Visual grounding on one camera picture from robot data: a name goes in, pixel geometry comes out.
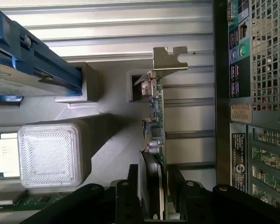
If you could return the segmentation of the grey printed parts rack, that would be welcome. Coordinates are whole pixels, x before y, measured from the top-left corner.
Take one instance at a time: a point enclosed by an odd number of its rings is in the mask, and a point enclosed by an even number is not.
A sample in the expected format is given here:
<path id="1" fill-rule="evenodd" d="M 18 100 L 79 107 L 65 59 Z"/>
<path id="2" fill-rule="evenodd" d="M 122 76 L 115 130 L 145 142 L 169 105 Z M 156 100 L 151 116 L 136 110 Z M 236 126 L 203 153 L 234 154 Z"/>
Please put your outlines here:
<path id="1" fill-rule="evenodd" d="M 140 151 L 144 147 L 142 120 L 149 117 L 147 102 L 129 102 L 128 75 L 145 68 L 145 61 L 92 63 L 103 80 L 103 96 L 97 103 L 66 104 L 53 97 L 25 98 L 19 107 L 0 107 L 0 129 L 47 120 L 85 117 L 100 113 L 115 115 L 123 128 L 92 158 L 92 172 L 85 183 L 104 187 L 127 177 L 129 166 L 138 164 L 144 170 Z"/>

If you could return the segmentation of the black PC case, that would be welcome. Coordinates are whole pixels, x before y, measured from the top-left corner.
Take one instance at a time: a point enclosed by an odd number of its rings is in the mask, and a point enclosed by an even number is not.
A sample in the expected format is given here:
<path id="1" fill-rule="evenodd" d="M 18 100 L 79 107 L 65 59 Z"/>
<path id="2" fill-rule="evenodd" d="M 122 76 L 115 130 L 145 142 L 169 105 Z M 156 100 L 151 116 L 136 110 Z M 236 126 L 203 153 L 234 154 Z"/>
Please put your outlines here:
<path id="1" fill-rule="evenodd" d="M 280 0 L 213 0 L 217 182 L 280 209 Z"/>

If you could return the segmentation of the hard disk in blue caddy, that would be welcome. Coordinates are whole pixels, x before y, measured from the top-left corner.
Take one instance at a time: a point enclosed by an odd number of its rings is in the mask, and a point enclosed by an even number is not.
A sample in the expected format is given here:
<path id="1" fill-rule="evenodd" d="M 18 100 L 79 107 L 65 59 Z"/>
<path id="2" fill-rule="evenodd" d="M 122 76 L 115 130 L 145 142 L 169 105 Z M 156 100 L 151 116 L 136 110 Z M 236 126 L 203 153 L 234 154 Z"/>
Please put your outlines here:
<path id="1" fill-rule="evenodd" d="M 83 75 L 0 11 L 0 101 L 82 95 Z"/>

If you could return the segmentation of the silver CPU chip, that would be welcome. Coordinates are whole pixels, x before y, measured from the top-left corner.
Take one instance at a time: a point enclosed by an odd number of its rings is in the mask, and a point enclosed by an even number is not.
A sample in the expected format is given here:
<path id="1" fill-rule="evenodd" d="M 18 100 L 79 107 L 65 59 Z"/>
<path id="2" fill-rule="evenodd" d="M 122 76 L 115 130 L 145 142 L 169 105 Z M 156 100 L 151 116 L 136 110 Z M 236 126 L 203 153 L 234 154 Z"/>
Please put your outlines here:
<path id="1" fill-rule="evenodd" d="M 17 132 L 0 132 L 0 180 L 19 177 Z"/>

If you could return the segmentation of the green RAM stick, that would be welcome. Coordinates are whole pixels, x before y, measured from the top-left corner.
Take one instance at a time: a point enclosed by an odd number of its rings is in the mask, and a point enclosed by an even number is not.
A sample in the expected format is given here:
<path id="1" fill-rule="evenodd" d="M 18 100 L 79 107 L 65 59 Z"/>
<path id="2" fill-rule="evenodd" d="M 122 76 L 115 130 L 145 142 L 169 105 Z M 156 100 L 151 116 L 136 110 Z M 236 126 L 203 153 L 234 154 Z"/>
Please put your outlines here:
<path id="1" fill-rule="evenodd" d="M 70 191 L 31 193 L 26 189 L 1 190 L 0 213 L 42 210 L 69 194 Z"/>

